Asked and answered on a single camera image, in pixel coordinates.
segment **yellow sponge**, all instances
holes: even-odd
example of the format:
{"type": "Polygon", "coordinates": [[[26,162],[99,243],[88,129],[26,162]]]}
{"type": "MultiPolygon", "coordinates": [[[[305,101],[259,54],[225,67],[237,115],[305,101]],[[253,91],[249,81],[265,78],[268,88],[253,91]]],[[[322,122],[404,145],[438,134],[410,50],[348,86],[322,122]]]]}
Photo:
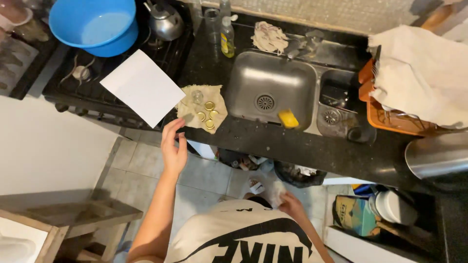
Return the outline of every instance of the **yellow sponge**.
{"type": "Polygon", "coordinates": [[[299,126],[299,122],[297,121],[296,117],[294,117],[291,109],[280,111],[278,113],[278,117],[287,129],[292,129],[299,126]]]}

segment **hand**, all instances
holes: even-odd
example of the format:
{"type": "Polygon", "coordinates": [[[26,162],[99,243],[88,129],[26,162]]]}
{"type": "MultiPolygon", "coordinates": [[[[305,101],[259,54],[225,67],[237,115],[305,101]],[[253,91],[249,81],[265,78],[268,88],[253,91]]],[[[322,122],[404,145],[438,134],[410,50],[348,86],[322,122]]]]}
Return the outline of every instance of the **hand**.
{"type": "Polygon", "coordinates": [[[162,159],[164,171],[172,176],[179,176],[187,163],[187,139],[185,133],[176,134],[176,131],[185,125],[185,120],[179,118],[168,123],[162,130],[162,159]],[[174,140],[179,138],[179,148],[174,145],[174,140]]]}
{"type": "Polygon", "coordinates": [[[307,219],[306,211],[302,203],[291,192],[287,191],[279,195],[279,197],[284,201],[284,203],[278,207],[281,212],[285,212],[296,221],[304,218],[307,219]]]}

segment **sink drain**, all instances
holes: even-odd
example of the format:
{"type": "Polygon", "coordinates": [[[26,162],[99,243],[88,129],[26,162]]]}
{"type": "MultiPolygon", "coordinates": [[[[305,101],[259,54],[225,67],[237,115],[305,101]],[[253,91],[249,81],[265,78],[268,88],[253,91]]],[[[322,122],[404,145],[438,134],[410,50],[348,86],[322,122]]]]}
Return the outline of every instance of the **sink drain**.
{"type": "Polygon", "coordinates": [[[340,113],[335,110],[327,110],[322,113],[322,118],[327,124],[335,125],[340,121],[341,116],[340,113]]]}
{"type": "Polygon", "coordinates": [[[275,108],[275,99],[271,94],[259,94],[255,98],[255,107],[259,111],[270,112],[275,108]]]}

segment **gold jar lid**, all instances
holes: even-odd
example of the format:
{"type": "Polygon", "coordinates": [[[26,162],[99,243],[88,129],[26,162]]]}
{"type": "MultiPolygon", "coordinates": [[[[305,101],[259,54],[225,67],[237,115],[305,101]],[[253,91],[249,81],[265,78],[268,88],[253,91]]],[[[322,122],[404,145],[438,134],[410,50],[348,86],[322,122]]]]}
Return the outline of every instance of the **gold jar lid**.
{"type": "Polygon", "coordinates": [[[214,128],[214,122],[213,122],[212,120],[207,120],[207,121],[205,122],[205,125],[206,125],[206,128],[207,128],[208,130],[211,130],[211,129],[214,128]]]}
{"type": "Polygon", "coordinates": [[[209,114],[210,120],[213,120],[214,116],[217,115],[217,114],[219,114],[219,112],[217,110],[210,111],[210,114],[209,114]]]}
{"type": "Polygon", "coordinates": [[[206,114],[204,112],[197,112],[197,116],[200,119],[201,122],[203,122],[206,119],[206,114]]]}
{"type": "Polygon", "coordinates": [[[205,110],[207,110],[207,111],[214,110],[214,103],[212,103],[212,102],[205,103],[205,110]]]}

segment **white t-shirt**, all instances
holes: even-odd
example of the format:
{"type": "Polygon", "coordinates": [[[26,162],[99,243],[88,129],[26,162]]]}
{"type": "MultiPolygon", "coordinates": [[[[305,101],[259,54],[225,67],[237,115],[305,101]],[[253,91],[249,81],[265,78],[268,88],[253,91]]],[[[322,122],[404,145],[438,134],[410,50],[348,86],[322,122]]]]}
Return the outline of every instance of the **white t-shirt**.
{"type": "Polygon", "coordinates": [[[301,227],[287,214],[249,200],[223,201],[191,217],[164,263],[321,263],[301,227]]]}

